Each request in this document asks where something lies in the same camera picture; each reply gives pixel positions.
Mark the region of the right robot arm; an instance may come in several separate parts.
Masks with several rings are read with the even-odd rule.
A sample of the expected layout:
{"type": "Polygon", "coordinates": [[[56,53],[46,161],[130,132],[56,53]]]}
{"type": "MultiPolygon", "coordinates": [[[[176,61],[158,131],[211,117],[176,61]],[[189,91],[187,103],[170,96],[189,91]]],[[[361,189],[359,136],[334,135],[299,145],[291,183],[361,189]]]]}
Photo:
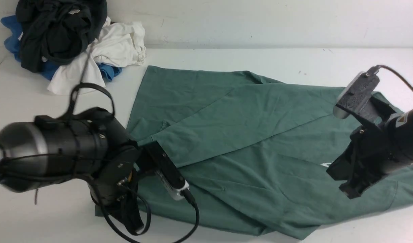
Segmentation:
{"type": "Polygon", "coordinates": [[[360,126],[350,144],[327,169],[349,198],[360,197],[393,172],[413,165],[413,110],[395,114],[389,106],[369,112],[351,112],[360,126]]]}

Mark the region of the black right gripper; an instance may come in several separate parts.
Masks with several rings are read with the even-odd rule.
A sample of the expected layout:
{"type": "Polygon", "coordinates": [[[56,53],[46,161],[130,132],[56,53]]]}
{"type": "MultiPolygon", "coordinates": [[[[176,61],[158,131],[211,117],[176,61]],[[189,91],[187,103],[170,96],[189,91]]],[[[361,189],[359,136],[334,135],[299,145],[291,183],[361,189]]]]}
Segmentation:
{"type": "Polygon", "coordinates": [[[396,169],[391,142],[382,129],[359,127],[350,135],[346,150],[327,168],[339,189],[349,198],[360,197],[368,188],[396,169]]]}

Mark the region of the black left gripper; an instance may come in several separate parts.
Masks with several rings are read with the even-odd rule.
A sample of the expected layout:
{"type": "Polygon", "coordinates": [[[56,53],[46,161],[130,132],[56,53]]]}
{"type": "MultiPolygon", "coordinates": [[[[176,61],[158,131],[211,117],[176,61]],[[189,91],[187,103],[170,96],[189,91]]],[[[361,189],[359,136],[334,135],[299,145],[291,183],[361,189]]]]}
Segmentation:
{"type": "Polygon", "coordinates": [[[139,157],[139,151],[130,145],[125,145],[115,151],[108,151],[103,160],[103,167],[93,174],[94,184],[100,196],[89,188],[93,202],[96,204],[95,214],[102,217],[98,205],[101,199],[107,213],[124,225],[126,230],[134,235],[142,235],[149,228],[140,218],[137,203],[137,184],[134,181],[134,162],[139,157]]]}

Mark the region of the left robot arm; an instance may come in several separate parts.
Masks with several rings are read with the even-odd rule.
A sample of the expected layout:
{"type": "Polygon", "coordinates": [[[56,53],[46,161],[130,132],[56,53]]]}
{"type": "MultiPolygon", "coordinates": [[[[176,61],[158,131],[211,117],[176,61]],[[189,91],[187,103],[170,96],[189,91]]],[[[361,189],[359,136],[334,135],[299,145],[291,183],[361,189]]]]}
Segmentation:
{"type": "Polygon", "coordinates": [[[0,131],[0,184],[22,193],[72,179],[89,186],[96,213],[124,239],[112,223],[114,217],[138,236],[151,220],[140,217],[137,172],[140,149],[114,115],[102,108],[53,118],[36,116],[31,123],[11,123],[0,131]]]}

